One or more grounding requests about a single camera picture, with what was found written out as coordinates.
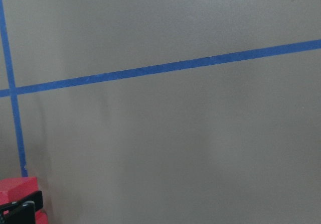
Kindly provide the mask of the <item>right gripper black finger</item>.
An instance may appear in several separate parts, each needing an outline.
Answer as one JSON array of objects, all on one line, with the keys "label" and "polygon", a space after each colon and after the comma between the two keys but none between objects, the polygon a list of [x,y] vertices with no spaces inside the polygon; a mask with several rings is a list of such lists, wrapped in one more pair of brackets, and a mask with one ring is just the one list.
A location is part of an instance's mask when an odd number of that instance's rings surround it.
[{"label": "right gripper black finger", "polygon": [[43,208],[42,191],[35,191],[20,200],[1,205],[1,223],[36,224],[36,212]]}]

